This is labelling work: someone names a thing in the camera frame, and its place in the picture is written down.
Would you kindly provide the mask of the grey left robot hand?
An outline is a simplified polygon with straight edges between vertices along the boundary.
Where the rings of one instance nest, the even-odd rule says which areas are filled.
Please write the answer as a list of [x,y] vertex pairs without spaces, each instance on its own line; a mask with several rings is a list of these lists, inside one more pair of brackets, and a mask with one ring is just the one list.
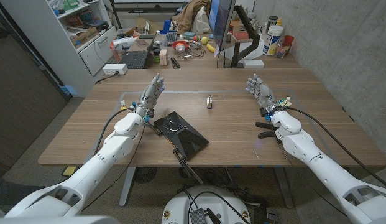
[[160,78],[157,73],[147,88],[141,93],[136,106],[136,114],[144,117],[149,110],[152,110],[164,89],[164,77]]

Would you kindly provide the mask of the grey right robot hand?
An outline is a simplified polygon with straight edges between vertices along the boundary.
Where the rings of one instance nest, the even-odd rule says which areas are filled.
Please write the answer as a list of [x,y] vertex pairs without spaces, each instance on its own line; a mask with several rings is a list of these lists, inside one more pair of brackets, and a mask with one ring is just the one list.
[[261,78],[256,74],[252,78],[247,79],[246,91],[250,93],[260,107],[261,116],[273,116],[281,111],[281,106],[277,103],[273,91],[266,85]]

